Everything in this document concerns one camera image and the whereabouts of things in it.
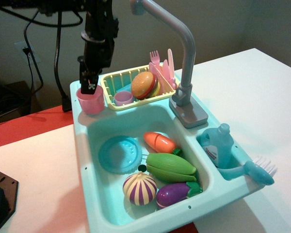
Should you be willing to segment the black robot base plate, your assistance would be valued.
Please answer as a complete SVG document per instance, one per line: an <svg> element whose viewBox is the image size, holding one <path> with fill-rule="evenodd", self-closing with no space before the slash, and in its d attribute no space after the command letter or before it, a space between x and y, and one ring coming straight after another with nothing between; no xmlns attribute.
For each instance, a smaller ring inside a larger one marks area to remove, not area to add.
<svg viewBox="0 0 291 233"><path fill-rule="evenodd" d="M0 172L0 229L16 210L19 182Z"/></svg>

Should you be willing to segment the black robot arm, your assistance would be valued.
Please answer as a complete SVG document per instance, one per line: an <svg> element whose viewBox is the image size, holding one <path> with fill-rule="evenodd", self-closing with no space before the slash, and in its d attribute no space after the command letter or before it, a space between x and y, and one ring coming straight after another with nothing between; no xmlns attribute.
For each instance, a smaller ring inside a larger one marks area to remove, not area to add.
<svg viewBox="0 0 291 233"><path fill-rule="evenodd" d="M98 76L110 67L114 39L118 34L118 19L113 17L111 0L40 0L38 9L43 14L59 11L86 12L85 29L81 33L85 41L84 52L78 57L80 64L81 93L96 92Z"/></svg>

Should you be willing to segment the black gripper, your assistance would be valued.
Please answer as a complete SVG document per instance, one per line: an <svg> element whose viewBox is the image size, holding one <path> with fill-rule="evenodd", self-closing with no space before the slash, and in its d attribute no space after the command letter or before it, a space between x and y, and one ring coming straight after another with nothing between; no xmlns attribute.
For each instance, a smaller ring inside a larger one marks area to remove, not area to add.
<svg viewBox="0 0 291 233"><path fill-rule="evenodd" d="M86 31L81 32L81 37L85 41L83 55L78 57L81 93L92 95L95 94L102 70L111 65L114 39L95 39Z"/></svg>

